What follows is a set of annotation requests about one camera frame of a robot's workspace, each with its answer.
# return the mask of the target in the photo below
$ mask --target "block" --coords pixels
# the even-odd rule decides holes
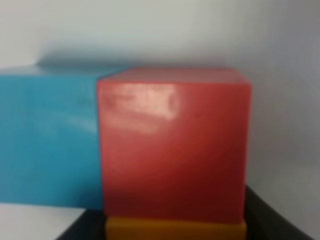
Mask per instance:
[[[110,217],[107,240],[245,240],[247,227],[196,221]]]
[[[123,69],[0,70],[0,202],[102,209],[96,81]]]
[[[138,67],[97,88],[107,215],[242,222],[251,85],[239,73]]]

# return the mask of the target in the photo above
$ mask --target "foam block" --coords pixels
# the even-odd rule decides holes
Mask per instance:
[[[245,240],[246,223],[217,224],[195,221],[110,217],[107,240]]]
[[[0,202],[102,209],[96,81],[123,69],[0,70]]]
[[[97,88],[107,215],[242,222],[251,85],[238,72],[138,67]]]

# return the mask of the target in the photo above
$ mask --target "white table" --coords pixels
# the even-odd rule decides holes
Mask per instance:
[[[0,203],[0,239],[55,240],[84,211],[81,208]]]

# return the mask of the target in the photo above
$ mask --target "blue block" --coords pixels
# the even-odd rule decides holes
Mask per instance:
[[[124,69],[0,70],[0,202],[103,208],[96,81]]]

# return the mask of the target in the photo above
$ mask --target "cube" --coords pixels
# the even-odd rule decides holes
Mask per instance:
[[[196,221],[109,217],[107,240],[245,240],[247,227]]]
[[[237,71],[136,67],[97,97],[107,215],[243,221],[251,85]]]
[[[0,70],[0,202],[102,209],[96,81],[124,69]]]

